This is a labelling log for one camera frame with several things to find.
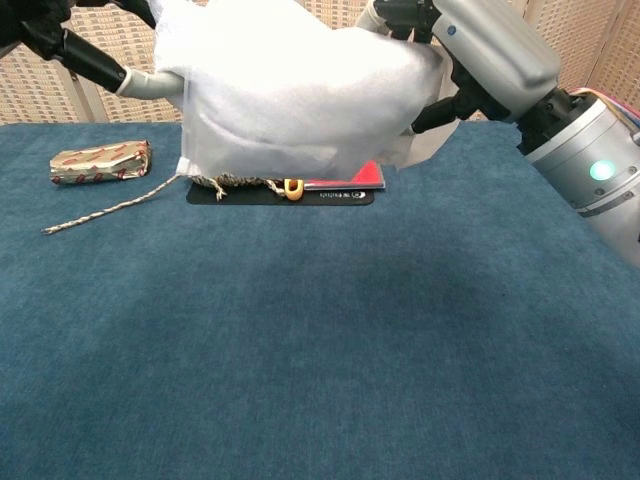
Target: led indicator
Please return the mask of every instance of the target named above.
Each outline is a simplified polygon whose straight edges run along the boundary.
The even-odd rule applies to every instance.
[[[589,174],[591,178],[598,181],[609,180],[616,173],[616,166],[609,160],[600,160],[591,165]]]

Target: black card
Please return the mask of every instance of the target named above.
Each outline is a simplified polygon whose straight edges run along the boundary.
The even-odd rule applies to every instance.
[[[213,188],[193,183],[187,193],[192,205],[306,205],[306,206],[358,206],[373,203],[373,190],[305,191],[302,198],[292,202],[277,195],[266,186],[224,188],[227,193],[221,201]]]

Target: rope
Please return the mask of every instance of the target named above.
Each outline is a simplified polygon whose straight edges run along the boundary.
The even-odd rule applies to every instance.
[[[145,200],[148,200],[149,198],[153,197],[155,194],[157,194],[163,188],[168,187],[170,184],[172,184],[179,177],[180,177],[180,175],[174,175],[173,177],[168,179],[166,182],[158,185],[156,188],[151,190],[149,193],[147,193],[145,195],[142,195],[142,196],[140,196],[138,198],[134,198],[133,200],[129,200],[127,202],[122,202],[122,203],[120,203],[118,205],[115,205],[113,207],[105,208],[104,210],[100,210],[99,212],[95,212],[95,213],[92,213],[90,215],[86,215],[84,217],[80,217],[80,218],[78,218],[76,220],[72,220],[70,222],[65,222],[65,223],[61,223],[60,225],[54,225],[53,227],[44,228],[42,230],[42,232],[46,233],[47,235],[52,235],[52,234],[60,232],[62,230],[66,230],[68,228],[72,228],[72,227],[75,227],[77,225],[82,225],[83,223],[87,223],[87,222],[89,222],[89,221],[91,221],[91,220],[93,220],[95,218],[102,217],[102,216],[107,215],[109,213],[113,213],[113,212],[115,212],[117,210],[122,210],[123,208],[131,207],[132,205],[136,205],[138,203],[142,203]],[[224,176],[218,177],[217,179],[216,178],[201,177],[201,176],[191,177],[191,180],[194,183],[197,183],[198,185],[202,185],[204,187],[209,187],[209,188],[214,188],[216,190],[216,199],[218,201],[221,201],[222,197],[224,197],[227,194],[222,189],[222,186],[220,185],[220,183],[222,183],[225,186],[230,186],[230,187],[246,186],[246,185],[251,185],[251,186],[266,185],[271,191],[273,191],[277,195],[280,195],[281,197],[285,196],[284,189],[278,188],[276,183],[273,180],[270,180],[270,179],[236,178],[236,177],[232,177],[231,175],[224,175]]]
[[[99,212],[95,212],[92,213],[90,215],[84,216],[84,217],[80,217],[76,220],[72,220],[70,222],[66,222],[66,223],[61,223],[60,225],[55,225],[53,227],[48,227],[42,230],[43,233],[46,233],[48,235],[60,232],[62,230],[66,230],[67,228],[71,228],[71,227],[75,227],[77,225],[82,225],[83,223],[87,223],[95,218],[98,217],[102,217],[103,215],[107,215],[109,213],[113,213],[117,210],[121,210],[123,208],[126,207],[130,207],[132,205],[136,205],[138,203],[142,203],[145,200],[148,200],[149,198],[153,197],[155,194],[157,194],[160,190],[162,190],[165,187],[168,187],[169,185],[171,185],[174,181],[176,181],[178,178],[180,178],[180,175],[174,175],[173,177],[171,177],[169,180],[167,180],[166,182],[158,185],[156,188],[154,188],[153,190],[151,190],[149,193],[142,195],[138,198],[134,198],[133,200],[129,200],[127,202],[122,202],[118,205],[115,205],[113,207],[110,208],[105,208],[104,210],[100,210]]]

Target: white fabric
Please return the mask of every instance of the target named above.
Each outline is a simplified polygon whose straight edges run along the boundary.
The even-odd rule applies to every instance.
[[[156,71],[185,78],[170,99],[184,113],[178,174],[349,179],[370,159],[421,161],[420,137],[433,153],[402,133],[446,90],[436,49],[331,30],[294,0],[150,5]]]

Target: gift-wrapped box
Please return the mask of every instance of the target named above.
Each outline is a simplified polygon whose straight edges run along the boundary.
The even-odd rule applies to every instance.
[[[146,175],[150,165],[149,142],[136,140],[60,152],[51,159],[50,178],[56,184],[126,180]]]

